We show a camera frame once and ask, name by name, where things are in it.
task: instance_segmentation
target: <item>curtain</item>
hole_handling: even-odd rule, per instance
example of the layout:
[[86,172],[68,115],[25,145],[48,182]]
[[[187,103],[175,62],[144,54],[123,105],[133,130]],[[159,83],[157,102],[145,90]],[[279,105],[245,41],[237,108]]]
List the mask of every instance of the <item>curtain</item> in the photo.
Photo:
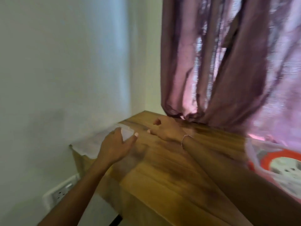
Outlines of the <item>curtain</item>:
[[300,146],[300,2],[164,0],[165,112]]

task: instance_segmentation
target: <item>wooden table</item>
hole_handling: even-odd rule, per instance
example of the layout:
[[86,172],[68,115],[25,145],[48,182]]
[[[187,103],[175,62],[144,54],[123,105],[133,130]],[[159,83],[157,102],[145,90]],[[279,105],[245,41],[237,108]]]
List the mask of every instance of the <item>wooden table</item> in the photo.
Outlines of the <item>wooden table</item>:
[[[130,155],[107,171],[97,193],[134,225],[251,225],[181,146],[146,132],[157,117],[144,111],[120,122],[139,138]],[[208,148],[244,161],[244,138],[180,123]],[[73,156],[81,175],[94,161],[75,151]]]

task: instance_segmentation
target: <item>person's left hand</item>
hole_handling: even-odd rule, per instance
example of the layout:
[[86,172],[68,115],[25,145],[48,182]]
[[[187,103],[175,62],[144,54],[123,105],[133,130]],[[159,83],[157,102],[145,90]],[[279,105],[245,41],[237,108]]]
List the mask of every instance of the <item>person's left hand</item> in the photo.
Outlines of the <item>person's left hand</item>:
[[135,133],[123,142],[121,128],[116,128],[104,138],[97,160],[107,163],[109,166],[122,160],[134,146],[137,138],[138,133]]

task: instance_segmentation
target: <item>white switch plate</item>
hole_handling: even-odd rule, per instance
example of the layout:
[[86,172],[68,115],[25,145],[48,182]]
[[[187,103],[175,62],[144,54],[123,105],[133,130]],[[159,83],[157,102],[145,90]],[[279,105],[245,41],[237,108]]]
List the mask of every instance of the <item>white switch plate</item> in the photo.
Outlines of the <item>white switch plate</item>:
[[47,212],[49,212],[53,207],[55,207],[55,205],[57,205],[61,201],[61,199],[68,193],[68,191],[73,186],[75,186],[79,179],[79,174],[73,175],[72,177],[58,184],[56,187],[49,190],[43,195],[43,204]]

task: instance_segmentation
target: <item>hand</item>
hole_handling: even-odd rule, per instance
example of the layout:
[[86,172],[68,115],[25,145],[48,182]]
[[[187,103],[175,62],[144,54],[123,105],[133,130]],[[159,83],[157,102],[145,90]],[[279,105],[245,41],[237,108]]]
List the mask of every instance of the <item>hand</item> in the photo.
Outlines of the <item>hand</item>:
[[182,137],[186,134],[175,119],[171,117],[160,116],[153,124],[157,126],[149,129],[148,133],[156,135],[165,141],[181,142]]
[[101,160],[109,166],[113,165],[119,160],[122,160],[129,153],[137,138],[138,133],[135,133],[123,142],[121,128],[116,128],[110,132],[101,143],[97,160]]

